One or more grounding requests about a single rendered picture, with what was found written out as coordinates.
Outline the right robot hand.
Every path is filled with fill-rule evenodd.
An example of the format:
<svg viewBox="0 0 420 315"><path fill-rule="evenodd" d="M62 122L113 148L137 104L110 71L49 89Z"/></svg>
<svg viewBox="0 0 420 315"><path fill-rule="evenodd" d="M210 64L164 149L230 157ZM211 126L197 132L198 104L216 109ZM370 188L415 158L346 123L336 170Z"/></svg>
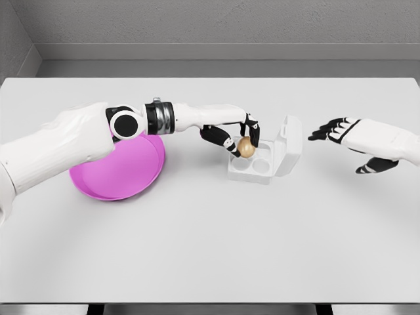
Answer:
<svg viewBox="0 0 420 315"><path fill-rule="evenodd" d="M308 140L329 140L349 150L372 155L367 163L356 170L358 174L371 174L392 169L404 160L403 144L410 133L372 119L342 117L320 126Z"/></svg>

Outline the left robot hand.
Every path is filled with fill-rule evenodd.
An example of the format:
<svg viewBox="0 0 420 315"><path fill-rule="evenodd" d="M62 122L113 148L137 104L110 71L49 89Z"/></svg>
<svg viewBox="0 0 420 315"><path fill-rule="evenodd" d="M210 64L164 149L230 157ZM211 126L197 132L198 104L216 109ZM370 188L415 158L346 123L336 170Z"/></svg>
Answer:
<svg viewBox="0 0 420 315"><path fill-rule="evenodd" d="M200 129L200 136L207 142L224 147L235 157L240 157L241 154L236 148L232 137L219 125L233 125L240 126L240 135L245 136L246 127L249 128L249 137L251 144L257 148L260 139L259 122L244 109L229 105L209 105L198 108L198 120L195 126Z"/></svg>

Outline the brown egg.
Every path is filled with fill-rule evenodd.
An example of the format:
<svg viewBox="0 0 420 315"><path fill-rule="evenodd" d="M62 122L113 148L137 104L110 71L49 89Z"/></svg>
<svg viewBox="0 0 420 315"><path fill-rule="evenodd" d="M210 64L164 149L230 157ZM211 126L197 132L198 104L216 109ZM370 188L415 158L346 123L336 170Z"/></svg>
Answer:
<svg viewBox="0 0 420 315"><path fill-rule="evenodd" d="M242 158L250 158L254 155L256 147L252 145L250 137L244 136L237 143L237 148Z"/></svg>

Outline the white egg box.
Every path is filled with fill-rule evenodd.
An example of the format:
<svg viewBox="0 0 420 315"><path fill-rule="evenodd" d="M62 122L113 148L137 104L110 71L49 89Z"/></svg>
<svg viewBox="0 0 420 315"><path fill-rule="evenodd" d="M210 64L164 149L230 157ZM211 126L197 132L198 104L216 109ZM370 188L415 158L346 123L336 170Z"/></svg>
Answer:
<svg viewBox="0 0 420 315"><path fill-rule="evenodd" d="M230 180L270 184L273 177L284 177L296 166L303 150L301 121L287 115L274 140L260 140L249 158L231 157L227 177Z"/></svg>

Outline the pink round plate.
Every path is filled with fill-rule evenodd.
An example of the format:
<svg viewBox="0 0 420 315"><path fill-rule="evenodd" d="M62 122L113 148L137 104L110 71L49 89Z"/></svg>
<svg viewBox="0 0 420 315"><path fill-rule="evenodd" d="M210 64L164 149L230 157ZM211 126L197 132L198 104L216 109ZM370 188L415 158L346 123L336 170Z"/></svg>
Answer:
<svg viewBox="0 0 420 315"><path fill-rule="evenodd" d="M165 146L160 136L122 140L108 156L69 170L74 186L96 200L114 201L145 190L161 173Z"/></svg>

